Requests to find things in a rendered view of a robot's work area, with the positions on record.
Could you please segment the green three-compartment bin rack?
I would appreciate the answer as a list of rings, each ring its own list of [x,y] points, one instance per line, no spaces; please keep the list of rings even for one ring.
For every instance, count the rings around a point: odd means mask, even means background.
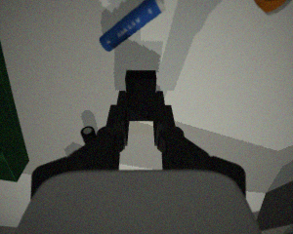
[[[28,162],[0,42],[0,179],[18,182]]]

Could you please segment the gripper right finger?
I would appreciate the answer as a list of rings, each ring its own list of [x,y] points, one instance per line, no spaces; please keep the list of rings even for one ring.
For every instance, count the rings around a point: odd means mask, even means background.
[[[175,126],[171,105],[165,105],[163,91],[156,91],[153,114],[154,146],[162,152],[162,170],[209,170],[233,179],[246,198],[246,174],[236,163],[209,154],[185,138]]]

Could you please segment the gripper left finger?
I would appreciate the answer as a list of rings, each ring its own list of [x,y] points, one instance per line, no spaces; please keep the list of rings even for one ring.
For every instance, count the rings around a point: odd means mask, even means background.
[[[114,120],[113,120],[114,119]],[[120,152],[128,143],[129,115],[126,91],[119,91],[117,104],[111,105],[106,126],[97,136],[69,157],[37,167],[31,176],[30,200],[48,178],[81,170],[119,170]]]

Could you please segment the blue battery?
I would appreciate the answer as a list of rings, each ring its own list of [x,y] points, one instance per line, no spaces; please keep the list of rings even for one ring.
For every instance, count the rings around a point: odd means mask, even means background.
[[[148,22],[164,12],[165,7],[163,4],[163,0],[143,1],[137,8],[132,10],[100,37],[100,43],[103,48],[108,52],[116,48]]]

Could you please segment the orange cylinder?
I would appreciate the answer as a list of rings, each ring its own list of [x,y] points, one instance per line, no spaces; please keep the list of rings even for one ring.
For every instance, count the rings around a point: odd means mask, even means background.
[[[254,0],[267,14],[274,15],[283,10],[292,0]]]

